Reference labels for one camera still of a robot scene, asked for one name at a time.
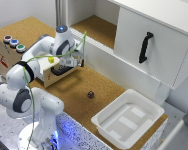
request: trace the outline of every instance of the white plastic bin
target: white plastic bin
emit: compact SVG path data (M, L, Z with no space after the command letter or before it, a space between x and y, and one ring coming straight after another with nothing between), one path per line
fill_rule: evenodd
M130 89L91 120L116 147L130 149L163 113L163 108Z

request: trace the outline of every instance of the cable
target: cable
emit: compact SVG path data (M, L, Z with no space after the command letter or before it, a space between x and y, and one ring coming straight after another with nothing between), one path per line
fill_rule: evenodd
M87 35L87 32L85 31L85 32L84 32L84 36L83 36L83 38L81 39L80 43L79 43L72 51L70 51L70 52L68 52L68 53L66 53L66 54L64 54L64 55L57 55L57 56L36 56L36 57L30 58L27 62L30 62L31 60L33 60L33 59L35 59L35 58L42 58L42 57L62 57L62 56L69 55L69 54L71 54L72 52L74 52L74 51L81 45L82 42L84 42L84 43L83 43L83 59L84 59L84 47L85 47L86 35ZM29 149L29 144L30 144L30 142L31 142L31 140L32 140L32 135L33 135L33 132L34 132L35 101L34 101L34 96L33 96L32 90L31 90L31 86L30 86L29 81L28 81L28 78L27 78L27 74L26 74L26 69L25 69L25 67L23 67L23 69L24 69L25 79L26 79L27 84L28 84L28 87L29 87L29 89L30 89L31 97L32 97L32 99L33 99L33 127L32 127L31 136L30 136L30 138L29 138L29 142L28 142L28 145L27 145L27 150L28 150L28 149Z

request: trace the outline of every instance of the robotic arm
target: robotic arm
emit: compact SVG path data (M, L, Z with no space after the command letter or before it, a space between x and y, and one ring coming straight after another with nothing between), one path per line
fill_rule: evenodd
M69 53L77 45L79 45L78 48L74 52ZM0 104L7 108L7 114L11 118L23 118L32 115L32 97L30 96L29 88L26 86L27 81L23 68L25 67L26 76L29 82L33 81L38 76L40 65L37 59L32 58L40 51L52 54L53 56L63 55L60 58L60 65L62 68L59 70L54 70L52 68L54 74L61 75L79 65L79 62L82 61L83 57L82 48L83 44L80 44L79 41L73 39L67 26L58 26L56 28L55 39L47 35L40 37L39 40L24 53L22 60L14 65L7 73L7 84L0 83ZM35 110L38 112L41 108L41 111L39 124L34 129L31 146L32 149L43 150L44 143L47 141L47 143L49 143L49 139L56 131L56 115L63 112L64 103L59 98L38 88L33 88L32 93L35 99ZM19 144L19 149L24 150L24 147L27 146L28 138L30 138L30 135L25 138L26 142L23 141L22 145Z

